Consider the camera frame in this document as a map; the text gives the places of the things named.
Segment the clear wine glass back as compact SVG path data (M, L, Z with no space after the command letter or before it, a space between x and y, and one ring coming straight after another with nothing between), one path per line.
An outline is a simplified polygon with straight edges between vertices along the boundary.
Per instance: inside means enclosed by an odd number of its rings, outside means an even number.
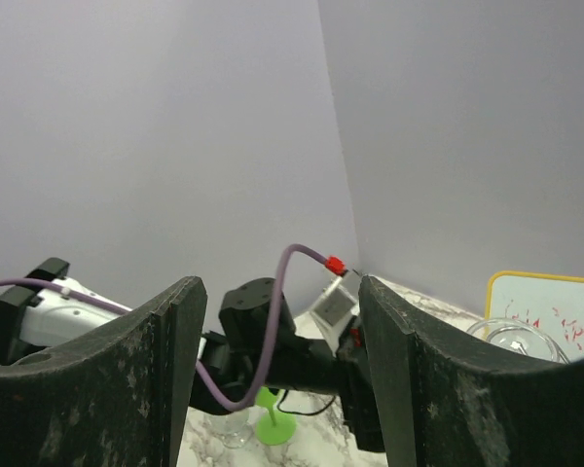
M471 325L466 332L486 343L515 353L550 362L569 364L561 347L529 323L510 318L493 318Z

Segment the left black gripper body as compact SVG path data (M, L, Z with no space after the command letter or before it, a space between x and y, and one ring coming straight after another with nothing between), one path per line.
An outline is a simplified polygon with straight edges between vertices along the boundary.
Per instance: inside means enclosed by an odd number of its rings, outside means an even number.
M356 446L369 452L384 452L383 434L373 391L366 349L358 339L343 338L336 352L338 392L344 424Z

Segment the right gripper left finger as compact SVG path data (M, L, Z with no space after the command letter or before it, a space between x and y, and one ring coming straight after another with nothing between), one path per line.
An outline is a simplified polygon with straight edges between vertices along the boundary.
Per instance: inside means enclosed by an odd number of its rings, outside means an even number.
M173 466L207 295L178 280L131 313L0 366L0 466Z

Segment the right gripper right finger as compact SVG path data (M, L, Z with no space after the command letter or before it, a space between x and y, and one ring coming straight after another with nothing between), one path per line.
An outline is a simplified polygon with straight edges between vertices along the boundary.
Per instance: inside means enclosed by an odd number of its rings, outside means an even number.
M584 359L494 346L372 276L360 317L392 466L584 466Z

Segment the green plastic wine glass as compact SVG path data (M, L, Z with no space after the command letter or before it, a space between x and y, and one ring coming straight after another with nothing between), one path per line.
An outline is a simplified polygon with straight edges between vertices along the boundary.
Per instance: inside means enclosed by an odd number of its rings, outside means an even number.
M283 413L277 407L278 397L267 387L258 392L255 405L265 409L255 425L255 436L266 446L280 446L291 440L296 431L296 418L293 414Z

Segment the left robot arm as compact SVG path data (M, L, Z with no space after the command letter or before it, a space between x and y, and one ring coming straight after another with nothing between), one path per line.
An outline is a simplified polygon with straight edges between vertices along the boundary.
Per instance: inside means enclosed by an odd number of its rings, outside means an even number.
M0 466L172 466L188 410L223 415L212 396L251 383L337 396L357 446L383 451L360 320L308 339L270 277L228 292L221 333L205 332L202 281L185 277L133 310L111 304L50 258L0 294ZM273 360L258 365L268 314Z

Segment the clear wine glass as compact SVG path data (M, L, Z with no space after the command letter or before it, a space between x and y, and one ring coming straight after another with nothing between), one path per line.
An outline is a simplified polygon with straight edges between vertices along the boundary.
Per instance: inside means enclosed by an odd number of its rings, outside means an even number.
M210 428L229 449L242 448L252 434L249 424L249 410L213 415L209 419Z
M466 332L486 343L515 353L550 362L569 364L561 347L529 323L510 318L493 318L471 325Z

